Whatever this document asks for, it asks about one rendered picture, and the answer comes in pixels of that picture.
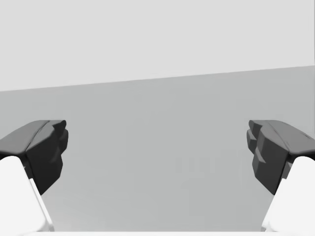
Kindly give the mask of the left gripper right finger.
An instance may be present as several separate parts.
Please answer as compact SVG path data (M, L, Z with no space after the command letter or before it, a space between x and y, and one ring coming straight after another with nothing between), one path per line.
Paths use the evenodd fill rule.
M274 196L264 232L315 232L315 139L279 120L250 120L255 178Z

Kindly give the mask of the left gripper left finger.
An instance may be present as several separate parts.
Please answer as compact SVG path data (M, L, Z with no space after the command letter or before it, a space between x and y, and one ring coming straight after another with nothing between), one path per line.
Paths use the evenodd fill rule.
M0 139L0 232L53 232L42 195L61 176L65 120L32 121Z

